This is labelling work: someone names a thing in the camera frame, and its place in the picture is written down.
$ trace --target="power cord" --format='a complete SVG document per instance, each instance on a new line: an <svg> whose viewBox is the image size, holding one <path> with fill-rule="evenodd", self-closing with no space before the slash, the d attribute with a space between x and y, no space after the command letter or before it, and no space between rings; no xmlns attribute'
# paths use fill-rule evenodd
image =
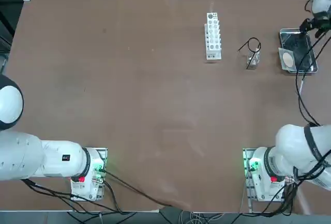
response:
<svg viewBox="0 0 331 224"><path fill-rule="evenodd" d="M168 218L166 218L166 216L161 212L161 210L159 210L159 213L160 213L160 215L161 215L161 216L167 221L167 223L172 224L172 222L169 221Z"/></svg>
<svg viewBox="0 0 331 224"><path fill-rule="evenodd" d="M130 216L124 218L123 220L120 220L120 221L117 222L116 224L121 224L121 223L123 223L123 222L126 221L127 219L130 219L132 216L134 216L134 215L136 215L136 214L137 214L137 212L135 212L135 213L133 213L132 215L130 215Z"/></svg>
<svg viewBox="0 0 331 224"><path fill-rule="evenodd" d="M114 209L112 209L112 208L110 208L110 207L107 207L107 206L105 206L105 205L102 205L102 204L99 204L99 203L96 203L96 202L94 202L94 201L91 201L91 200L89 200L89 199L87 199L87 198L84 198L84 197L81 197L81 196L77 196L77 195L74 195L74 194L71 194L71 193L64 193L64 192L59 192L59 191L55 191L55 190L52 190L52 189L48 189L48 188L46 188L46 187L42 187L42 186L40 186L40 185L37 185L35 182L33 182L33 181L31 181L31 180L29 180L29 179L24 179L24 180L22 180L30 189L32 189L34 192L37 192L37 193L40 193L40 194L42 194L42 195L47 195L47 196L52 196L52 197L56 197L56 198L60 198L60 199L66 199L66 200L69 200L69 201L72 201L72 202L74 202L75 204L77 204L77 205L79 205L83 210L85 210L83 207L82 207L82 205L80 205L77 201L74 201L74 200L72 200L71 198L72 197L75 197L75 198L79 198L79 199L82 199L82 200L85 200L85 201L87 201L87 202L89 202L89 203L91 203L91 204L93 204L93 205L96 205L96 206L99 206L99 207L103 207L103 208L105 208L106 210L110 210L110 211L113 211L113 212L116 212L116 213L118 213L116 210L114 210ZM87 213L87 214L90 214L90 215L96 215L96 214L94 214L94 213L89 213L88 211L84 211L85 213Z"/></svg>
<svg viewBox="0 0 331 224"><path fill-rule="evenodd" d="M312 122L317 125L320 126L320 124L316 121L316 119L309 113L309 111L307 110L307 107L305 106L302 97L301 97L301 90L299 90L298 87L298 74L301 68L301 65L303 64L304 59L306 58L306 56L310 53L310 51L320 42L320 40L326 35L327 32L324 32L318 39L317 41L310 47L310 49L306 52L306 54L303 56L303 58L301 59L299 66L296 70L296 74L295 74L295 87L296 87L296 93L298 95L298 101L299 101L299 110L300 113L302 115L302 117L304 118L305 121L310 122L305 115L303 114L302 110L301 110L301 105L302 107L305 109L306 113L308 114L308 116L312 119ZM315 60L313 62L315 62L317 60L317 58L320 56L321 52L323 51L324 47L327 45L327 43L329 42L329 39L327 40L327 42L323 45L323 47L321 48L320 52L318 53L318 55L316 56Z"/></svg>
<svg viewBox="0 0 331 224"><path fill-rule="evenodd" d="M124 213L122 212L122 210L119 208L118 204L117 204L117 200L116 200L116 197L115 197L115 192L114 192L112 186L110 186L110 184L107 183L106 181L104 181L103 183L107 186L107 188L109 189L109 191L110 191L110 193L111 193L111 195L112 195L113 202L114 202L114 205L115 205L116 210L117 210L120 214L124 214Z"/></svg>
<svg viewBox="0 0 331 224"><path fill-rule="evenodd" d="M72 214L70 214L69 212L67 212L67 214L69 216L71 216L73 219L75 219L76 221L78 221L80 224L86 224L84 221L81 221L80 219L76 218L75 216L73 216Z"/></svg>
<svg viewBox="0 0 331 224"><path fill-rule="evenodd" d="M99 171L108 174L109 176L115 178L117 181L121 182L123 185L125 185L125 186L128 187L129 189L135 191L136 193L139 193L140 195L142 195L142 196L144 196L144 197L150 199L151 201L153 201L153 202L155 202L155 203L157 203L157 204L160 204L160 205L162 205L162 206L166 206L166 207L172 207L172 205L169 205L169 204L166 204L166 203L160 202L160 201L154 199L153 197L150 197L149 195L145 194L144 192L142 192L142 191L136 189L135 187L131 186L130 184L126 183L125 181L123 181L122 179L120 179L118 176L116 176L116 175L114 175L114 174L112 174L112 173L110 173L110 172L108 172L108 171L106 171L106 170L104 170L104 169L100 169Z"/></svg>

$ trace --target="brown table surface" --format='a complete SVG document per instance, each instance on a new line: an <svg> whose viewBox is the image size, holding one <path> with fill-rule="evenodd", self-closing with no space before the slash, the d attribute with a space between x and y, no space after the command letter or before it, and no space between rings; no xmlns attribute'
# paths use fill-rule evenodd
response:
<svg viewBox="0 0 331 224"><path fill-rule="evenodd" d="M110 171L165 203L238 212L242 148L274 145L282 125L305 124L294 77L280 69L278 47L281 28L309 17L306 1L31 0L7 68L25 97L15 129L108 147ZM211 64L204 23L212 11L220 21L222 60ZM245 70L237 52L252 36L262 43L255 71ZM303 89L323 124L331 122L330 51L326 47L319 72ZM37 181L69 190L67 179ZM69 209L19 181L0 187L2 210ZM114 190L124 210L159 207L116 183ZM308 183L302 190L312 213L330 213L331 192ZM102 202L112 206L108 192ZM246 197L241 211L248 211Z"/></svg>

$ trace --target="black cable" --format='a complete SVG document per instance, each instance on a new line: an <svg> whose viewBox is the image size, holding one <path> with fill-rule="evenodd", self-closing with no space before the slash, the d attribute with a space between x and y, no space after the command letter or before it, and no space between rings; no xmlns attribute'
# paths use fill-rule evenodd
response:
<svg viewBox="0 0 331 224"><path fill-rule="evenodd" d="M167 223L172 224L172 222L169 221L168 218L166 218L166 216L161 212L161 210L159 210L159 213L160 213L160 215L161 215L161 216L167 221Z"/></svg>
<svg viewBox="0 0 331 224"><path fill-rule="evenodd" d="M69 212L67 212L67 214L68 214L69 216L71 216L73 219L75 219L76 221L78 221L80 224L86 224L85 222L81 221L80 219L74 217L74 216L73 216L72 214L70 214Z"/></svg>
<svg viewBox="0 0 331 224"><path fill-rule="evenodd" d="M128 217L126 217L126 218L124 218L123 220L120 220L119 222L117 222L116 224L120 224L120 223L122 223L122 222L124 222L124 221L126 221L127 219L130 219L132 216L134 216L135 214L136 214L137 212L135 212L135 213L133 213L132 215L130 215L130 216L128 216Z"/></svg>
<svg viewBox="0 0 331 224"><path fill-rule="evenodd" d="M87 211L79 202L76 202L68 197L61 197L61 196L58 196L54 193L46 193L46 192L42 192L42 191L39 191L39 190L36 190L34 189L29 183L25 182L25 180L22 180L31 190L33 190L34 192L36 193L39 193L41 195L45 195L45 196L51 196L51 197L56 197L56 198L59 198L60 200L64 201L63 199L66 199L70 202L73 202L75 204L77 204L84 212L81 212L79 210L77 210L75 207L73 207L71 204L69 204L68 202L64 201L68 206L70 206L74 211L76 211L77 213L80 213L80 214L89 214L89 215L97 215L95 213L91 213L89 211Z"/></svg>
<svg viewBox="0 0 331 224"><path fill-rule="evenodd" d="M101 213L101 215L102 216L105 216L105 215L112 215L112 214L117 214L116 212L109 212L109 213ZM90 217L89 219L86 219L86 220L84 220L84 222L87 222L87 221L89 221L89 220L92 220L92 219L95 219L95 218L98 218L99 217L99 215L96 215L96 216L92 216L92 217Z"/></svg>
<svg viewBox="0 0 331 224"><path fill-rule="evenodd" d="M298 74L299 74L299 71L300 71L300 68L301 68L301 65L305 59L305 57L310 53L310 51L317 45L317 43L326 35L326 32L324 32L319 38L318 40L311 46L310 49L308 49L308 51L306 52L306 54L303 56L303 58L301 59L300 63L299 63L299 66L298 68L296 69L296 74L295 74L295 87L296 87L296 93L298 95L298 98L299 98L299 102L302 104L302 107L304 107L306 113L308 114L308 116L313 120L313 123L315 123L316 125L320 126L320 124L315 120L315 118L309 113L309 111L307 110L302 98L301 98L301 95L300 95L300 91L299 91L299 87L298 87Z"/></svg>
<svg viewBox="0 0 331 224"><path fill-rule="evenodd" d="M114 192L112 186L111 186L109 183L107 183L106 181L104 181L103 183L109 188L109 191L110 191L110 193L111 193L111 195L112 195L113 202L114 202L114 205L115 205L116 210L117 210L120 214L123 214L122 210L119 208L119 206L118 206L118 204L117 204L117 200L116 200L116 197L115 197L115 192Z"/></svg>
<svg viewBox="0 0 331 224"><path fill-rule="evenodd" d="M241 215L243 215L243 214L241 214L241 213L238 214L237 217L233 219L233 221L231 222L231 224L234 224L234 222L235 222L236 220L238 220L238 218L239 218Z"/></svg>
<svg viewBox="0 0 331 224"><path fill-rule="evenodd" d="M309 10L309 9L307 9L307 6L308 6L308 3L310 2L311 0L308 0L307 2L306 2L306 4L305 4L305 11L306 12L309 12L309 13L311 13L311 11Z"/></svg>
<svg viewBox="0 0 331 224"><path fill-rule="evenodd" d="M309 65L309 67L305 70L304 75L303 75L303 79L305 79L308 70L310 69L310 67L316 63L316 60L319 58L320 54L322 53L323 49L325 48L325 46L329 43L331 39L331 36L327 39L327 41L324 43L324 45L321 47L320 51L318 52L317 56L315 57L314 61L312 61Z"/></svg>
<svg viewBox="0 0 331 224"><path fill-rule="evenodd" d="M35 182L29 180L29 179L25 179L24 182L29 182L30 183L30 186L31 187L35 187L35 188L38 188L38 189L42 189L42 190L45 190L51 194L56 194L56 195L64 195L64 196L69 196L69 197L75 197L75 198L79 198L79 199L82 199L82 200L85 200L93 205L96 205L96 206L99 206L99 207L103 207L105 208L106 210L110 210L110 211L114 211L116 212L116 210L110 208L110 207L107 207L107 206L104 206L102 204L99 204L99 203L96 203L94 201L91 201L87 198L84 198L84 197L81 197L81 196L77 196L77 195L74 195L74 194L71 194L71 193L64 193L64 192L59 192L59 191L55 191L55 190L52 190L52 189L48 189L48 188L45 188L45 187L42 187L40 185L37 185Z"/></svg>
<svg viewBox="0 0 331 224"><path fill-rule="evenodd" d="M163 206L166 206L166 207L172 207L172 206L169 205L169 204L162 203L162 202L160 202L160 201L158 201L158 200L156 200L156 199L150 197L149 195L147 195L147 194L145 194L144 192L142 192L142 191L140 191L140 190L134 188L133 186L129 185L128 183L126 183L126 182L124 182L122 179L120 179L119 177L115 176L114 174L112 174L112 173L110 173L110 172L108 172L108 171L106 171L106 170L101 169L101 170L99 170L99 171L104 172L104 173L106 173L106 174L112 176L113 178L115 178L116 180L120 181L120 182L121 182L122 184L124 184L125 186L129 187L131 190L133 190L133 191L135 191L135 192L141 194L142 196L144 196L144 197L150 199L151 201L153 201L153 202L155 202L155 203L157 203L157 204L160 204L160 205L163 205Z"/></svg>

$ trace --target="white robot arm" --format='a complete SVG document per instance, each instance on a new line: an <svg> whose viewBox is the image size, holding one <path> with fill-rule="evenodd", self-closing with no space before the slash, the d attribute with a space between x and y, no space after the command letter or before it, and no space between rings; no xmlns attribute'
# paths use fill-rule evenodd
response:
<svg viewBox="0 0 331 224"><path fill-rule="evenodd" d="M99 170L105 169L107 149L82 148L71 141L40 140L27 133L6 131L20 119L23 106L20 88L0 75L0 181L70 177L73 195L101 199L104 174Z"/></svg>
<svg viewBox="0 0 331 224"><path fill-rule="evenodd" d="M285 125L276 135L276 146L257 148L248 165L257 199L270 201L284 186L286 176L296 179L308 173L331 150L329 137L331 125ZM331 155L324 160L323 172L307 181L331 190L330 165ZM281 199L282 193L282 190L278 192L277 199Z"/></svg>
<svg viewBox="0 0 331 224"><path fill-rule="evenodd" d="M305 19L300 31L306 33L317 29L315 36L318 38L331 29L331 0L309 1L312 1L310 12L313 18ZM314 168L331 150L330 137L331 125L285 125L276 135L276 146L257 148L247 164L257 200L271 201L276 196L276 200L280 201L285 177L296 180ZM325 158L323 167L315 173L315 178L308 182L331 190L331 155Z"/></svg>

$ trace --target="floor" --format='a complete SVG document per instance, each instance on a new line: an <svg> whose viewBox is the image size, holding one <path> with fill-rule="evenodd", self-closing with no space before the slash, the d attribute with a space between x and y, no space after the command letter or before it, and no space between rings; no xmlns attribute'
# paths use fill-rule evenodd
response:
<svg viewBox="0 0 331 224"><path fill-rule="evenodd" d="M162 210L163 214L172 224L179 224L178 216L180 214L180 210L176 208L167 207ZM88 218L86 215L82 214L74 214L80 220L85 220ZM218 224L230 224L232 220L237 216L237 214L225 214L219 220L211 221L209 223ZM119 221L123 220L126 217L123 217L119 214L108 215L102 218L103 223L118 223ZM189 212L184 212L183 214L183 224L205 224L205 221L201 219L199 221L191 221L189 220ZM78 223L78 221L71 218L65 212L2 212L0 213L0 222L2 224L16 224L16 223L33 223L33 224L58 224L58 223ZM265 218L265 217L240 217L235 224L311 224L316 222L318 224L330 224L331 223L331 216L299 216L299 215L291 215L289 217L278 215L273 218ZM88 224L97 224L102 223L100 218L95 218L87 222ZM155 223L155 224L162 224L167 223L163 217L158 213L137 213L132 218L122 222L125 224L133 224L133 223Z"/></svg>

